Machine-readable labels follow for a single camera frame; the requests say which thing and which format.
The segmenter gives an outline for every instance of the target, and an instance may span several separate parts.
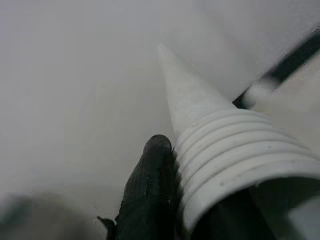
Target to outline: white cone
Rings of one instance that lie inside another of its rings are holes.
[[[175,136],[196,120],[235,106],[166,46],[158,47]]]

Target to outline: white plastic tube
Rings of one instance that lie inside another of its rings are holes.
[[[320,180],[319,157],[261,113],[235,108],[200,74],[159,47],[180,187],[179,221],[188,238],[223,198],[283,177]]]

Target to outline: white surface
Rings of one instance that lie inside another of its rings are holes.
[[[247,69],[260,75],[320,24],[319,0],[200,0],[198,5]]]
[[[238,47],[197,3],[0,1],[0,195],[53,191],[92,216],[115,217],[145,142],[173,139],[157,45],[168,44],[229,99],[256,79],[253,63],[273,47],[257,55],[250,44]],[[298,8],[318,14],[316,4]],[[220,14],[234,10],[248,16],[233,6]],[[318,15],[303,16],[309,23]],[[239,31],[248,23],[231,22]],[[291,38],[282,39],[280,47]]]

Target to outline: black rubber piece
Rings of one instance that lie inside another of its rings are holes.
[[[172,146],[155,135],[126,183],[115,239],[174,240],[176,210]]]
[[[97,219],[104,225],[108,233],[106,235],[106,240],[114,240],[116,238],[116,225],[114,221],[108,218],[102,218],[100,216]]]
[[[248,190],[216,204],[197,223],[191,240],[276,240]]]

